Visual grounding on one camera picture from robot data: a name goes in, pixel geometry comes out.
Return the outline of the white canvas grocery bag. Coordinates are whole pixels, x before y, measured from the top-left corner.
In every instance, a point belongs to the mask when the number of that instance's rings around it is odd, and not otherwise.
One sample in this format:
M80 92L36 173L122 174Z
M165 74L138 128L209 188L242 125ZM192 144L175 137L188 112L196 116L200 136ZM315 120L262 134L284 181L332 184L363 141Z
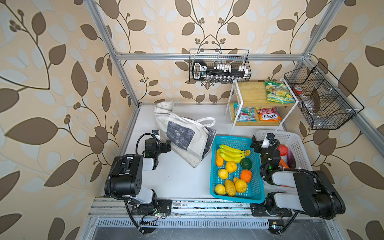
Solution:
M196 168L211 151L217 130L212 117L192 120L173 112L174 102L156 104L154 121L161 140L171 141L171 150Z

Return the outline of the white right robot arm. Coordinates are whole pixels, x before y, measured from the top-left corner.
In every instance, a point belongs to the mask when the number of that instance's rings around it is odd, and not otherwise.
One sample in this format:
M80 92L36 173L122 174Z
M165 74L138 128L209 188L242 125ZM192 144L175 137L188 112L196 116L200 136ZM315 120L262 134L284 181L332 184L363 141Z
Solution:
M294 191L267 194L263 203L250 205L253 214L282 217L289 211L292 218L284 226L273 224L270 227L269 231L274 235L282 235L298 214L325 220L344 214L346 205L326 174L322 171L284 166L280 145L273 133L267 133L263 140L253 137L250 147L261 156L262 180L276 186L293 188Z

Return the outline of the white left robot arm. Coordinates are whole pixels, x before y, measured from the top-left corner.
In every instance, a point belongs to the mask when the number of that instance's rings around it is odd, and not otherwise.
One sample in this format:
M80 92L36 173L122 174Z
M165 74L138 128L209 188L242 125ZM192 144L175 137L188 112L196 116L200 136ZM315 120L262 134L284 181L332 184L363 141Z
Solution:
M160 219L172 211L172 200L159 200L155 190L143 187L143 172L156 170L160 154L171 151L171 141L160 140L158 130L142 134L135 153L114 159L105 183L105 194L122 201L128 217L140 234L155 231Z

